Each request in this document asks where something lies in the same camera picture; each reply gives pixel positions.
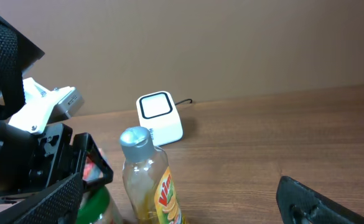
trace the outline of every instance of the yellow label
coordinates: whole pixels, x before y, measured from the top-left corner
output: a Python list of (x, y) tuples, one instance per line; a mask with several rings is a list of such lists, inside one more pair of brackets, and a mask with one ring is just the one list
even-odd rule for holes
[(158, 184), (154, 195), (157, 216), (160, 224), (181, 224), (185, 223), (185, 218), (180, 211), (176, 197), (175, 185), (170, 174), (169, 167)]

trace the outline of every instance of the plastic bottle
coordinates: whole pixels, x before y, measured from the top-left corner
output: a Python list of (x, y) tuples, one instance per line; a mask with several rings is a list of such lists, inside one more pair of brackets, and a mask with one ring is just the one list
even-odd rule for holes
[(154, 147), (149, 130), (127, 129), (119, 138), (125, 155), (123, 180), (140, 224), (186, 224), (176, 197), (167, 154)]
[(89, 192), (77, 216), (77, 224), (122, 224), (122, 222), (117, 206), (106, 187)]

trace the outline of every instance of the black plastic part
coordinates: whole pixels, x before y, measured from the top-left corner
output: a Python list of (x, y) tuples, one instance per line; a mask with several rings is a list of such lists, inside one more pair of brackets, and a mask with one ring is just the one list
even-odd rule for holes
[[(107, 164), (107, 162), (103, 159), (101, 156), (95, 142), (93, 141), (93, 138), (88, 133), (83, 134), (76, 134), (74, 137), (73, 147), (78, 149), (84, 149), (86, 152), (86, 156), (96, 164), (96, 166), (100, 169), (100, 171), (103, 173), (103, 176), (91, 180), (88, 182), (85, 182), (84, 191), (88, 192), (91, 190), (96, 190), (105, 184), (111, 183), (113, 181), (113, 170), (110, 168), (110, 166)], [(81, 164), (82, 169), (85, 166), (85, 160)]]
[(0, 212), (0, 223), (75, 223), (82, 195), (76, 173)]
[(0, 191), (29, 184), (28, 164), (37, 148), (33, 135), (0, 121)]
[(285, 224), (362, 223), (364, 217), (290, 177), (281, 177), (276, 194)]
[(69, 146), (72, 136), (70, 127), (55, 124), (47, 126), (44, 133), (39, 139), (40, 151), (35, 154), (30, 179), (36, 180), (36, 175), (42, 171), (41, 179), (46, 180), (43, 188), (46, 188), (73, 173), (72, 161), (75, 156), (73, 148)]

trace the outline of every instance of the bottle cap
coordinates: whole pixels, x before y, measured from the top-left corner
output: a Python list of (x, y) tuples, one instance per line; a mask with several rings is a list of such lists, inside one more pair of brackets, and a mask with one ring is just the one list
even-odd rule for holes
[(119, 137), (125, 158), (130, 162), (141, 162), (150, 158), (154, 152), (149, 130), (144, 127), (128, 128)]

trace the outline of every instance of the wooden table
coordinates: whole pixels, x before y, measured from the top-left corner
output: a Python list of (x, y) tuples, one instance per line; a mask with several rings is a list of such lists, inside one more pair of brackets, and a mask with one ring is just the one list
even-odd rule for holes
[[(364, 85), (180, 105), (178, 111), (184, 138), (163, 148), (191, 223), (281, 223), (276, 189), (282, 175), (364, 216)], [(139, 124), (137, 112), (65, 124), (91, 133), (104, 149), (114, 170), (107, 188), (134, 223), (118, 138)]]

